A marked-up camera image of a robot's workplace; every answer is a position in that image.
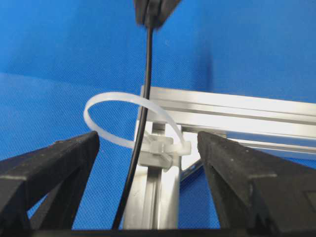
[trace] blue cloth background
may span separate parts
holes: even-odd
[[[0,32],[0,159],[88,132],[97,93],[140,92],[146,32],[132,0],[2,0]],[[315,42],[314,0],[183,0],[155,32],[153,86],[315,103]],[[136,106],[91,113],[133,138]],[[110,228],[130,155],[101,140],[75,229]],[[203,170],[181,185],[179,227],[219,227]]]

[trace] white cable tie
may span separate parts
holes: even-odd
[[[163,142],[160,142],[160,141],[156,143],[152,138],[150,138],[150,136],[148,136],[145,143],[142,144],[141,151],[147,151],[151,153],[160,152],[159,154],[178,155],[178,156],[185,156],[185,155],[191,154],[191,143],[189,141],[184,140],[181,131],[177,127],[177,124],[162,107],[155,104],[153,101],[145,99],[141,96],[124,93],[124,92],[101,93],[101,94],[93,96],[86,103],[84,111],[83,111],[84,121],[91,130],[97,131],[99,136],[117,145],[128,147],[131,149],[134,148],[134,144],[135,144],[134,141],[126,140],[107,132],[106,130],[99,127],[91,119],[89,111],[88,111],[89,108],[95,104],[105,102],[105,101],[124,101],[124,102],[129,102],[129,103],[133,103],[133,104],[148,108],[149,110],[155,112],[157,115],[164,118],[165,121],[169,123],[171,127],[174,129],[174,131],[176,132],[177,136],[179,137],[181,141],[180,144],[164,144]]]

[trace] black cable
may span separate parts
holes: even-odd
[[[146,75],[145,75],[145,84],[144,84],[144,98],[146,99],[149,99],[151,79],[152,79],[152,48],[153,48],[153,29],[152,27],[149,27],[147,29]],[[138,126],[135,146],[134,146],[134,150],[132,154],[132,159],[130,162],[123,193],[119,201],[118,210],[112,224],[112,230],[117,230],[119,228],[119,224],[123,217],[128,195],[129,195],[133,178],[135,175],[138,157],[139,157],[140,150],[143,143],[145,125],[146,125],[146,120],[147,120],[147,112],[148,112],[147,108],[141,107],[139,126]]]

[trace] black connector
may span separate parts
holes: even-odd
[[[134,0],[136,22],[147,28],[159,28],[179,2],[180,0]]]

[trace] blue backdrop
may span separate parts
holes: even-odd
[[[0,159],[88,132],[97,93],[139,94],[146,32],[132,0],[2,0],[0,32]],[[154,34],[153,86],[315,103],[315,42],[314,0],[183,0]],[[133,138],[136,106],[91,110]],[[101,140],[74,228],[111,226],[130,155]],[[219,227],[203,170],[181,185],[179,227]]]

